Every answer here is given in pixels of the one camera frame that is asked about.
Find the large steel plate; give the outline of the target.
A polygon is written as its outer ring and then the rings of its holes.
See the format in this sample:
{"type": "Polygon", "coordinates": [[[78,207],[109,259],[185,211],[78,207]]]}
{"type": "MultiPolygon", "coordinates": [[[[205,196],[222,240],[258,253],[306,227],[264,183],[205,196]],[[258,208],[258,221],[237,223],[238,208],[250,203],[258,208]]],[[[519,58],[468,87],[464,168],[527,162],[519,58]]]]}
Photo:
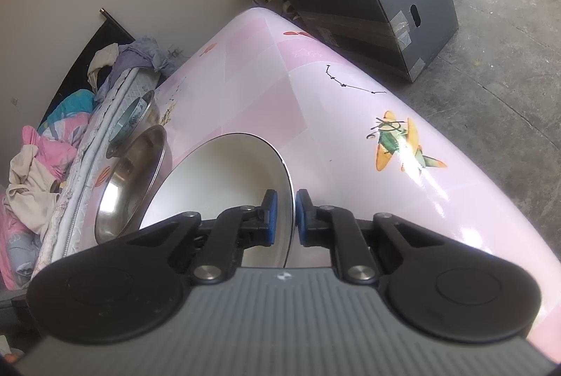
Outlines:
{"type": "Polygon", "coordinates": [[[120,156],[98,206],[94,237],[98,244],[140,229],[147,208],[172,170],[167,131],[147,128],[120,156]]]}

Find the steel bowl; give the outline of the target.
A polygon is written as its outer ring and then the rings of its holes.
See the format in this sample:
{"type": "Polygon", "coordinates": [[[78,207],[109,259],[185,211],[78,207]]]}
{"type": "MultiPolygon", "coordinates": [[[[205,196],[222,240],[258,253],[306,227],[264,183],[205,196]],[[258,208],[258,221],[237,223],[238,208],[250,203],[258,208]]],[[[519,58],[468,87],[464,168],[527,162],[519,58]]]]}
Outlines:
{"type": "Polygon", "coordinates": [[[117,120],[111,130],[106,151],[106,158],[116,158],[149,127],[160,122],[160,109],[155,101],[155,91],[147,91],[136,98],[117,120]]]}

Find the teal ceramic bowl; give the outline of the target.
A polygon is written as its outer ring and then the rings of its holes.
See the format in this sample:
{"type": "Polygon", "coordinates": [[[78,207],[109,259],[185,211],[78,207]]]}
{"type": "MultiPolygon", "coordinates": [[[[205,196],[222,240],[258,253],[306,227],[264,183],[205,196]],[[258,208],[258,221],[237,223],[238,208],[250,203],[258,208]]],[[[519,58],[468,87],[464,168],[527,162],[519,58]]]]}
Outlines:
{"type": "Polygon", "coordinates": [[[138,124],[146,108],[147,104],[145,102],[136,99],[117,120],[111,131],[109,142],[119,144],[126,140],[138,124]]]}

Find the white quilted mattress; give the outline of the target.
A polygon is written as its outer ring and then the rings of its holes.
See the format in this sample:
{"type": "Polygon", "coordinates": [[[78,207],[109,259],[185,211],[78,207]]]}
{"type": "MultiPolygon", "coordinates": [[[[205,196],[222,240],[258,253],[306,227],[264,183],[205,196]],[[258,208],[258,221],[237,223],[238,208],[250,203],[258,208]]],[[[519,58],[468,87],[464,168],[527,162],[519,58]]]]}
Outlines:
{"type": "Polygon", "coordinates": [[[48,222],[33,272],[78,251],[94,183],[106,159],[109,136],[132,102],[156,88],[160,74],[151,68],[125,70],[90,118],[69,170],[67,184],[48,222]]]}

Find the pink floral blanket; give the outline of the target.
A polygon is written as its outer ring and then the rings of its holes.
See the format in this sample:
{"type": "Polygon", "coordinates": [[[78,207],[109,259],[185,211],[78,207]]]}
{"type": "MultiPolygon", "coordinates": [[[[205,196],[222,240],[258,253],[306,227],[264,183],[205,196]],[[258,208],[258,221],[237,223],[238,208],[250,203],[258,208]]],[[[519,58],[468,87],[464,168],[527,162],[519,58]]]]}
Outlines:
{"type": "Polygon", "coordinates": [[[9,164],[8,186],[1,193],[1,277],[9,290],[31,279],[80,140],[52,129],[22,129],[22,147],[9,164]]]}

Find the purple grey clothes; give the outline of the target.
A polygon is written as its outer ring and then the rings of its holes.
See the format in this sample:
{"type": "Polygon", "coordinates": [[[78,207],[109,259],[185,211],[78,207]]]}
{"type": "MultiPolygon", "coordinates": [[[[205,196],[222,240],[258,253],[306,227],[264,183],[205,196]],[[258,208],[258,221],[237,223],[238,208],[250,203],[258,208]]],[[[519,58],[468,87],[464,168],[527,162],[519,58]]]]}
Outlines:
{"type": "Polygon", "coordinates": [[[156,39],[150,36],[99,49],[87,70],[87,81],[95,94],[95,102],[104,101],[122,73],[131,68],[152,69],[168,78],[179,68],[179,60],[168,50],[161,49],[156,39]]]}

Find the teal patterned pillow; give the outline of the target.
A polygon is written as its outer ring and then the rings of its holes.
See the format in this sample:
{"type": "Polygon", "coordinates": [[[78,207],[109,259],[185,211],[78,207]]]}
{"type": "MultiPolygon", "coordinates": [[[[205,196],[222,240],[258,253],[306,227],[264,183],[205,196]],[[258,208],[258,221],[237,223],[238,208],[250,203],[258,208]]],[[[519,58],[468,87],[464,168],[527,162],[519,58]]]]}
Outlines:
{"type": "Polygon", "coordinates": [[[93,109],[94,94],[79,89],[57,105],[39,125],[38,133],[50,140],[76,144],[87,129],[93,109]]]}

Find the beige clothing pile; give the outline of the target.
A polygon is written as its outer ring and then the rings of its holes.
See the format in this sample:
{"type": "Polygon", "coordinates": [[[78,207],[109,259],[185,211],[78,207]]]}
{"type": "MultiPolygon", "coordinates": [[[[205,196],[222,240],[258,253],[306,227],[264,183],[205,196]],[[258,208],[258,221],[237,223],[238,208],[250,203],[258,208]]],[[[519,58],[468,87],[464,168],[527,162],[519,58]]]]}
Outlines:
{"type": "Polygon", "coordinates": [[[60,194],[59,176],[37,159],[39,148],[24,144],[8,171],[6,205],[19,221],[43,240],[60,194]]]}

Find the black headboard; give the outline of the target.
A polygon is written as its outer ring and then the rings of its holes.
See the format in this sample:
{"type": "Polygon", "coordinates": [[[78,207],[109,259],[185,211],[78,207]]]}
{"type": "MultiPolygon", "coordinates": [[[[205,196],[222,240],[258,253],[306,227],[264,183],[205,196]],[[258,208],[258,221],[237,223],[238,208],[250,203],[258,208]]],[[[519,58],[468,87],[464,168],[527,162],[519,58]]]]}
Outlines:
{"type": "Polygon", "coordinates": [[[87,45],[78,55],[68,74],[61,82],[60,87],[55,92],[55,95],[44,113],[41,124],[47,120],[51,112],[58,107],[58,104],[61,104],[61,102],[73,92],[79,89],[91,89],[87,81],[87,70],[94,54],[98,50],[113,43],[129,44],[135,40],[106,9],[100,8],[100,14],[104,17],[104,22],[87,42],[87,45]]]}

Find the grey cardboard box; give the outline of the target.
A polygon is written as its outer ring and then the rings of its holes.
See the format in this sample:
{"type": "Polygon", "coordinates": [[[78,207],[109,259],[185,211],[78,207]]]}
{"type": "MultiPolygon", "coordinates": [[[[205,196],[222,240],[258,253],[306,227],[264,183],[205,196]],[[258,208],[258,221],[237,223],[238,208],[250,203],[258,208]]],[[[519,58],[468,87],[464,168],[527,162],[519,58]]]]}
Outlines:
{"type": "Polygon", "coordinates": [[[454,0],[288,0],[305,26],[355,64],[412,83],[458,29],[454,0]]]}

